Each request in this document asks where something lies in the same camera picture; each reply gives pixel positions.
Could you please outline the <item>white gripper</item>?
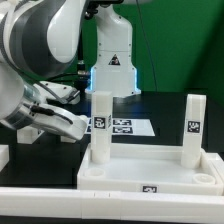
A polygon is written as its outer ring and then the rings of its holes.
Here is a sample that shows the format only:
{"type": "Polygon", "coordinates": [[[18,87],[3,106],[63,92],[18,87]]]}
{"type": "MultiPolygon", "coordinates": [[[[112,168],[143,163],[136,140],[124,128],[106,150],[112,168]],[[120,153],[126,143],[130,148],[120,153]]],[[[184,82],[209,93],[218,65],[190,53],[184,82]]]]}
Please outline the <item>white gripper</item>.
{"type": "Polygon", "coordinates": [[[23,102],[21,109],[31,126],[56,135],[81,140],[87,128],[87,117],[77,116],[63,108],[45,103],[23,102]]]}

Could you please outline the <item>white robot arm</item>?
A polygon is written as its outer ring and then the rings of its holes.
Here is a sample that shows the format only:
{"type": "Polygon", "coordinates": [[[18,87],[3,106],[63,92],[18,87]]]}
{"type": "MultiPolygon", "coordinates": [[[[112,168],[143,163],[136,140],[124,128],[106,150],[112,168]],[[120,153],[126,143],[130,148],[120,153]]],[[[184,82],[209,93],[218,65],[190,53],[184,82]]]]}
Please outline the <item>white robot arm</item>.
{"type": "Polygon", "coordinates": [[[133,0],[0,0],[0,124],[26,126],[80,140],[87,127],[76,116],[46,102],[41,83],[23,76],[54,77],[64,72],[78,51],[82,22],[97,21],[97,63],[88,94],[110,91],[125,99],[141,93],[131,62],[132,26],[113,10],[133,0]]]}

